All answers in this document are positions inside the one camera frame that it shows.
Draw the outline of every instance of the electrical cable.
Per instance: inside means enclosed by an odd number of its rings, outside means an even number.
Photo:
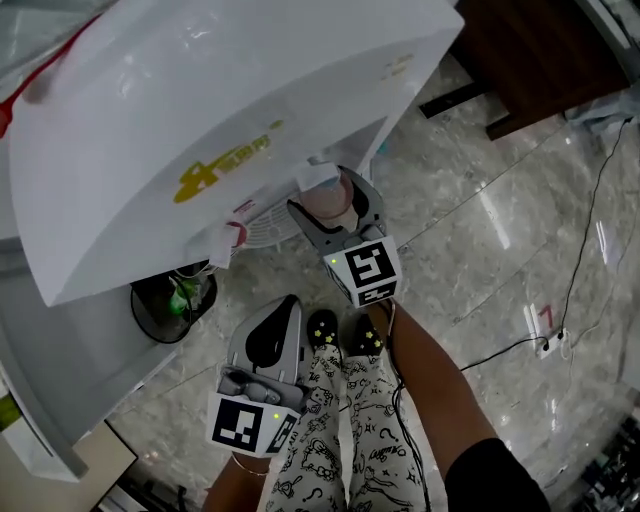
[[[180,272],[178,269],[175,269],[174,272],[181,277],[182,279],[194,279],[196,277],[198,277],[200,274],[206,274],[206,275],[210,275],[213,272],[215,272],[218,269],[218,267],[214,267],[213,265],[211,265],[211,263],[207,263],[204,267],[202,267],[200,270],[198,270],[195,274],[193,274],[192,276],[185,276],[184,274],[182,274],[182,272]]]
[[[616,153],[616,148],[620,143],[620,139],[622,138],[622,130],[625,125],[629,123],[631,119],[625,119],[620,127],[620,131],[618,132],[618,139],[611,150],[611,154],[605,159],[602,167],[600,167],[600,171],[598,172],[598,179],[596,180],[596,186],[593,188],[593,194],[591,197],[591,206],[589,207],[589,216],[587,217],[587,227],[584,230],[584,237],[582,239],[582,245],[580,246],[580,252],[578,253],[578,262],[576,263],[575,268],[573,269],[573,275],[571,276],[571,281],[569,283],[569,291],[567,292],[567,300],[564,305],[564,313],[562,314],[562,321],[560,322],[560,334],[558,335],[559,339],[562,339],[562,333],[564,332],[564,321],[567,318],[567,312],[569,311],[569,299],[571,297],[571,292],[573,291],[573,285],[576,280],[576,275],[578,274],[578,269],[580,268],[580,263],[582,262],[582,254],[584,252],[584,248],[587,245],[587,239],[589,238],[589,228],[591,227],[591,218],[593,217],[593,208],[596,204],[596,193],[598,192],[598,187],[600,186],[600,180],[602,178],[602,173],[611,160],[611,157]]]
[[[151,334],[149,331],[147,331],[142,323],[140,322],[140,319],[138,318],[138,315],[136,315],[136,310],[135,307],[133,306],[133,296],[135,294],[135,290],[133,289],[133,286],[131,287],[131,294],[129,296],[129,303],[131,306],[131,315],[133,316],[133,319],[135,320],[136,324],[138,324],[138,327],[140,327],[140,330],[146,334],[149,338],[151,338],[153,341],[157,342],[157,343],[162,343],[164,345],[173,345],[174,343],[178,343],[179,341],[182,341],[187,334],[189,334],[189,331],[191,330],[191,327],[193,326],[193,308],[191,306],[191,300],[189,299],[189,293],[187,292],[187,289],[185,288],[185,286],[182,284],[180,277],[178,277],[177,279],[174,279],[173,277],[170,277],[171,280],[173,280],[174,283],[176,283],[177,287],[180,288],[180,291],[182,292],[183,298],[185,299],[187,305],[187,311],[189,311],[189,322],[187,324],[187,327],[184,329],[184,331],[182,331],[178,337],[175,340],[171,340],[171,341],[167,341],[167,340],[163,340],[160,339],[156,336],[154,336],[153,334]]]
[[[382,305],[383,303],[387,303],[387,302],[390,303],[391,305],[390,310],[387,310],[387,308]],[[405,443],[407,443],[407,446],[409,446],[409,449],[411,450],[411,455],[413,456],[413,460],[416,463],[416,471],[418,473],[418,478],[420,478],[420,483],[422,485],[422,493],[424,494],[426,511],[430,512],[431,502],[429,500],[429,489],[427,488],[427,482],[424,476],[422,454],[420,453],[420,449],[418,448],[418,445],[415,439],[413,439],[411,432],[409,432],[409,429],[402,421],[402,417],[400,415],[400,408],[401,408],[400,401],[402,399],[402,390],[405,389],[405,384],[404,384],[404,378],[402,377],[402,374],[398,370],[395,356],[393,354],[393,326],[395,324],[396,307],[395,307],[395,303],[393,303],[390,300],[379,302],[378,304],[387,315],[387,321],[389,323],[389,327],[387,330],[387,350],[389,353],[391,368],[393,370],[393,373],[396,376],[396,381],[398,383],[396,386],[396,389],[393,391],[393,394],[391,395],[391,405],[393,406],[393,411],[395,413],[396,419],[398,420],[398,425],[400,426],[402,437],[404,438]]]
[[[467,370],[470,370],[471,368],[475,368],[476,366],[480,366],[481,364],[484,364],[488,361],[491,361],[492,359],[501,356],[502,354],[506,354],[507,352],[509,352],[511,349],[516,348],[518,345],[522,345],[523,343],[526,343],[527,341],[536,341],[536,340],[545,340],[546,344],[549,344],[549,339],[546,336],[534,336],[533,338],[525,338],[524,340],[519,340],[516,341],[515,343],[512,343],[511,345],[509,345],[507,348],[503,348],[502,350],[499,350],[498,352],[496,352],[495,354],[490,355],[489,357],[485,357],[484,359],[480,359],[479,361],[476,361],[475,363],[471,363],[467,366],[465,366],[464,368],[460,368],[461,372],[466,372]]]
[[[625,125],[630,121],[630,119],[626,119],[623,123],[622,126],[620,127],[620,131],[618,133],[618,138],[616,140],[616,143],[613,146],[613,150],[611,151],[611,154],[609,156],[607,156],[607,158],[605,159],[604,163],[602,164],[602,167],[600,168],[600,171],[598,172],[598,178],[596,181],[596,185],[593,189],[593,195],[591,198],[591,205],[589,207],[589,215],[588,215],[588,219],[587,219],[587,226],[585,228],[585,232],[584,232],[584,238],[582,241],[582,245],[580,246],[580,252],[578,254],[578,260],[576,262],[576,266],[575,269],[573,271],[573,275],[571,277],[571,282],[569,284],[569,291],[567,293],[567,299],[565,302],[565,309],[564,309],[564,313],[562,315],[562,322],[560,324],[560,334],[558,335],[558,338],[560,340],[562,340],[562,333],[564,330],[564,325],[565,325],[565,320],[566,320],[566,316],[567,316],[567,311],[569,309],[569,300],[570,300],[570,296],[571,296],[571,292],[573,290],[573,285],[575,283],[575,278],[576,275],[578,273],[578,269],[580,268],[580,263],[582,262],[582,255],[584,252],[584,248],[585,245],[587,243],[587,238],[588,238],[588,234],[589,234],[589,227],[591,226],[591,219],[593,216],[593,209],[595,207],[595,199],[596,199],[596,193],[598,191],[598,187],[600,186],[600,182],[602,179],[602,174],[604,169],[607,166],[607,163],[609,162],[609,160],[611,160],[611,158],[613,157],[613,155],[616,152],[616,149],[618,147],[618,144],[620,143],[620,139],[622,138],[622,131],[623,128],[625,127]],[[390,303],[391,304],[391,310],[388,310],[385,306],[383,306],[383,304],[385,303]],[[424,493],[424,497],[425,497],[425,504],[426,504],[426,510],[430,511],[431,510],[431,504],[429,501],[429,490],[427,489],[427,485],[426,485],[426,481],[425,481],[425,477],[424,477],[424,468],[423,468],[423,464],[422,464],[422,456],[420,454],[420,450],[418,449],[418,446],[415,442],[415,440],[413,439],[413,437],[411,436],[411,433],[409,432],[409,430],[407,429],[406,425],[404,424],[404,422],[402,421],[401,415],[400,415],[400,400],[401,400],[401,394],[402,394],[402,390],[405,389],[405,384],[404,384],[404,378],[402,377],[402,374],[400,373],[400,371],[398,370],[398,367],[396,365],[396,361],[395,361],[395,356],[393,354],[393,323],[394,323],[394,319],[395,319],[395,304],[391,301],[391,300],[386,300],[386,301],[382,301],[379,302],[378,305],[380,307],[382,307],[382,309],[384,310],[385,314],[387,315],[387,320],[389,322],[389,330],[387,332],[387,349],[389,352],[389,358],[391,361],[391,367],[393,369],[393,372],[396,376],[396,380],[398,382],[398,385],[396,386],[396,389],[394,390],[392,397],[391,397],[391,403],[393,406],[393,410],[396,416],[396,419],[398,420],[398,425],[400,426],[400,430],[402,431],[402,437],[404,438],[405,442],[407,443],[407,445],[409,446],[409,448],[411,449],[412,455],[413,455],[413,459],[416,463],[417,466],[417,472],[418,472],[418,476],[420,477],[420,482],[422,484],[422,490]],[[508,347],[499,350],[498,352],[490,355],[489,357],[485,357],[484,359],[480,359],[474,363],[471,363],[463,368],[460,369],[461,372],[470,370],[471,368],[475,368],[477,366],[480,366],[484,363],[487,363],[489,361],[491,361],[492,359],[505,354],[507,352],[509,352],[510,350],[513,350],[514,348],[522,345],[523,343],[527,343],[530,341],[537,341],[537,340],[544,340],[545,341],[545,345],[548,347],[549,345],[549,339],[546,336],[533,336],[533,337],[529,337],[529,338],[524,338],[522,340],[518,340],[515,343],[512,343],[511,345],[509,345]],[[561,355],[563,357],[563,359],[565,359],[564,354],[562,352],[563,347],[561,346]],[[573,358],[574,358],[574,354],[573,351],[571,351],[571,362],[570,362],[570,367],[569,367],[569,372],[570,372],[570,381],[569,381],[569,387],[571,386],[571,370],[572,370],[572,366],[573,366]],[[348,405],[341,408],[340,411],[345,410],[346,408],[348,408]]]
[[[571,391],[571,387],[573,386],[573,360],[575,359],[575,350],[571,346],[571,342],[569,341],[569,338],[567,337],[567,338],[561,340],[560,343],[561,343],[561,345],[560,345],[560,357],[562,357],[562,359],[564,359],[565,361],[569,361],[569,384],[567,384],[567,390],[564,392],[564,394],[562,395],[560,400],[558,400],[557,407],[560,407],[560,404],[569,395],[569,391]],[[567,357],[565,357],[565,355],[564,355],[564,347],[565,346],[569,347],[569,354],[570,355],[567,356]]]
[[[338,358],[340,359],[340,370],[342,370],[342,368],[344,368],[344,361],[342,360],[342,349],[340,348],[339,343],[336,343],[334,347],[338,349]]]

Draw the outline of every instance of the power outlet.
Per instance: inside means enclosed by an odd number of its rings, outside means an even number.
[[[549,346],[546,347],[547,342],[545,340],[537,340],[536,343],[536,354],[540,359],[545,359],[549,357],[551,353],[553,353],[563,342],[566,342],[566,339],[569,336],[569,331],[566,329],[562,330],[562,336],[560,336],[560,330],[556,331],[552,336],[549,336]]]

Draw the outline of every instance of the pajama pants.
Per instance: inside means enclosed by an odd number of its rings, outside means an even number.
[[[415,462],[391,405],[395,379],[377,356],[349,357],[344,372],[354,441],[348,508],[338,440],[342,372],[338,349],[325,345],[315,353],[307,412],[291,433],[266,512],[424,510]]]

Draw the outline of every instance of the black slipper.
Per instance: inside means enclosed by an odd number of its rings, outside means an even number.
[[[369,315],[358,318],[349,350],[350,356],[379,356],[384,342],[373,327]]]
[[[307,321],[307,336],[313,350],[323,345],[338,346],[338,317],[329,309],[321,309]]]

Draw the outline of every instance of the black cable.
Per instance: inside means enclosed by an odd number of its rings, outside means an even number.
[[[338,356],[340,358],[340,370],[342,371],[342,368],[344,368],[344,362],[342,361],[342,349],[340,348],[339,344],[336,344],[335,347],[338,349]]]
[[[489,357],[485,357],[484,359],[481,359],[480,361],[476,361],[475,363],[471,363],[467,366],[465,366],[464,368],[460,368],[461,372],[466,372],[467,370],[471,369],[471,368],[475,368],[476,366],[480,366],[481,364],[486,363],[487,361],[491,361],[494,357],[498,357],[501,356],[502,354],[509,352],[509,350],[511,350],[512,348],[517,347],[518,345],[521,345],[522,343],[526,343],[527,341],[536,341],[536,340],[545,340],[546,344],[549,344],[549,339],[546,336],[536,336],[535,338],[526,338],[524,340],[520,340],[520,341],[516,341],[515,343],[513,343],[512,345],[509,345],[507,348],[503,348],[502,350],[496,352],[493,355],[490,355]]]
[[[564,321],[567,318],[567,311],[569,311],[569,298],[571,297],[571,291],[573,290],[573,284],[576,280],[576,275],[578,274],[578,269],[580,268],[580,263],[582,262],[582,253],[584,252],[584,247],[585,245],[587,245],[587,238],[589,236],[589,228],[591,227],[591,217],[593,216],[593,208],[596,204],[596,193],[598,192],[598,187],[600,186],[600,179],[602,178],[602,173],[605,169],[605,167],[607,166],[607,164],[609,163],[609,160],[611,160],[611,157],[613,157],[613,155],[616,152],[616,148],[618,147],[618,144],[620,143],[620,139],[622,138],[622,130],[625,127],[625,125],[630,122],[631,119],[625,119],[624,122],[622,123],[622,126],[620,127],[620,131],[618,132],[618,140],[616,140],[616,143],[613,146],[613,150],[611,151],[611,154],[605,159],[604,163],[602,164],[602,167],[600,168],[600,171],[598,172],[598,179],[596,181],[596,186],[593,188],[593,195],[591,197],[591,206],[589,207],[589,216],[587,218],[587,227],[584,230],[584,238],[582,239],[582,245],[580,246],[580,252],[578,253],[578,262],[576,263],[575,268],[573,269],[573,275],[571,276],[571,282],[569,283],[569,291],[567,292],[567,300],[565,302],[564,305],[564,313],[562,314],[562,322],[560,322],[560,334],[558,335],[559,339],[562,339],[562,333],[564,332]]]
[[[180,277],[172,276],[172,279],[175,281],[175,283],[180,288],[180,291],[182,292],[182,294],[184,296],[184,299],[187,302],[187,310],[189,311],[189,323],[188,323],[187,327],[185,328],[185,330],[182,331],[180,333],[180,335],[175,340],[166,341],[166,340],[157,338],[156,336],[151,334],[149,331],[147,331],[142,326],[142,323],[140,322],[140,319],[138,318],[138,315],[136,315],[135,308],[133,307],[133,295],[135,293],[135,290],[133,289],[133,286],[131,287],[131,294],[129,296],[129,302],[130,302],[130,306],[131,306],[131,315],[133,316],[133,319],[135,320],[136,324],[138,324],[138,327],[140,327],[140,330],[145,335],[147,335],[149,338],[151,338],[153,341],[155,341],[157,343],[163,343],[164,345],[173,345],[174,343],[178,343],[179,341],[182,341],[187,336],[187,334],[189,334],[189,331],[191,330],[191,327],[193,326],[193,308],[191,307],[191,300],[189,299],[189,294],[187,293],[187,289],[182,284],[182,281],[180,280]]]
[[[184,497],[187,495],[187,489],[182,485],[178,486],[178,509],[180,512],[187,512],[187,505]]]
[[[396,389],[393,391],[393,394],[391,395],[391,405],[393,406],[393,411],[395,413],[396,419],[398,420],[398,425],[400,426],[402,437],[404,438],[405,443],[407,443],[407,445],[409,446],[411,450],[411,455],[413,456],[413,461],[416,463],[416,471],[418,472],[418,478],[420,478],[420,484],[422,485],[422,493],[424,494],[426,511],[431,512],[431,501],[429,500],[429,489],[427,489],[427,481],[424,476],[422,454],[420,453],[418,445],[415,442],[415,439],[413,439],[411,432],[409,432],[409,429],[404,424],[404,422],[402,421],[402,417],[400,416],[400,400],[402,398],[402,390],[405,389],[405,384],[404,384],[404,378],[402,377],[402,374],[398,370],[398,366],[395,360],[395,355],[393,354],[393,332],[392,331],[393,331],[393,323],[395,323],[395,319],[392,318],[393,309],[387,310],[387,308],[383,306],[383,303],[386,303],[386,302],[389,302],[389,301],[379,302],[378,304],[387,315],[387,321],[389,322],[389,325],[391,327],[391,330],[387,333],[387,350],[389,352],[389,360],[391,361],[391,368],[398,382]]]

